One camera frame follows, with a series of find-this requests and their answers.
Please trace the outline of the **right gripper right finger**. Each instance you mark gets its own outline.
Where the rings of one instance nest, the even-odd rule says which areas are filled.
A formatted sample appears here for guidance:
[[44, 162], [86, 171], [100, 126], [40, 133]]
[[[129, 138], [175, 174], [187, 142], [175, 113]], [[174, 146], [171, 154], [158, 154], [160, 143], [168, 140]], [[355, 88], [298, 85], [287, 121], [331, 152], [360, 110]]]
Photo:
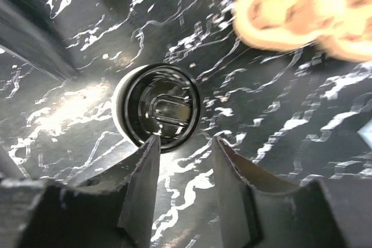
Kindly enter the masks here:
[[224, 247], [370, 247], [371, 181], [314, 179], [298, 186], [212, 140]]

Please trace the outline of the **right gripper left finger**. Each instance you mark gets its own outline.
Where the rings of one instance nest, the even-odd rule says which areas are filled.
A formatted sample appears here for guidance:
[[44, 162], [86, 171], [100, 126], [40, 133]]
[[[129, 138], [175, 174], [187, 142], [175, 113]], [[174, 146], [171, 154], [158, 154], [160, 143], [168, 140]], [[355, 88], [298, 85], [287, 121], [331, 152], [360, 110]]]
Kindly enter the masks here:
[[149, 247], [160, 139], [104, 172], [67, 184], [26, 178], [1, 151], [2, 247]]

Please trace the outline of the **brown paper cup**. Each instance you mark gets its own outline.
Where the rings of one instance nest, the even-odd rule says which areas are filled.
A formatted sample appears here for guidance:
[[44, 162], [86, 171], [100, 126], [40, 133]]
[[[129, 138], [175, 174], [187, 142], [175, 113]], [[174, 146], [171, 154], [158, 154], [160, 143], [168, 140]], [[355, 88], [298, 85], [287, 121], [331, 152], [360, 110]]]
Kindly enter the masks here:
[[137, 67], [131, 71], [129, 71], [127, 74], [125, 74], [119, 83], [116, 85], [115, 90], [113, 92], [113, 95], [111, 97], [111, 113], [112, 113], [112, 119], [114, 122], [115, 127], [117, 128], [119, 134], [129, 143], [132, 143], [133, 145], [139, 147], [143, 143], [143, 141], [135, 141], [135, 139], [130, 136], [129, 132], [125, 130], [124, 124], [124, 116], [123, 116], [123, 109], [124, 105], [123, 102], [125, 100], [125, 91], [130, 87], [130, 84], [132, 83], [132, 80], [135, 79], [135, 75], [149, 67], [149, 64], [143, 65], [140, 67]]

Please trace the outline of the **black plastic cup lid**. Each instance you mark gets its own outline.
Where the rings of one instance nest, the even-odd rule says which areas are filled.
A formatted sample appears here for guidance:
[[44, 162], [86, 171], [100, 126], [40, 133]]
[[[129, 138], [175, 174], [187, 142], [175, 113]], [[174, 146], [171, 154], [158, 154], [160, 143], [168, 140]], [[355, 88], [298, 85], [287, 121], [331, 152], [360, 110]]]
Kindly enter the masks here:
[[157, 135], [162, 153], [186, 143], [195, 133], [202, 113], [195, 80], [179, 67], [165, 63], [136, 68], [124, 84], [120, 104], [125, 136], [140, 146]]

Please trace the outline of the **black marble pattern mat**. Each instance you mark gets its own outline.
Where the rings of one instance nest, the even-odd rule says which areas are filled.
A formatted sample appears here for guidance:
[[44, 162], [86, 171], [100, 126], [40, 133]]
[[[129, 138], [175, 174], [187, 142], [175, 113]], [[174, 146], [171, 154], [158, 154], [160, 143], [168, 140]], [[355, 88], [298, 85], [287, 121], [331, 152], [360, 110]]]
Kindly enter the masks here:
[[296, 184], [371, 178], [370, 63], [248, 48], [232, 30], [233, 0], [130, 1], [119, 20], [99, 0], [44, 0], [73, 80], [1, 53], [1, 144], [27, 176], [64, 181], [135, 151], [113, 123], [112, 93], [129, 71], [166, 62], [196, 80], [204, 107], [195, 136], [161, 158], [152, 247], [222, 246], [214, 136]]

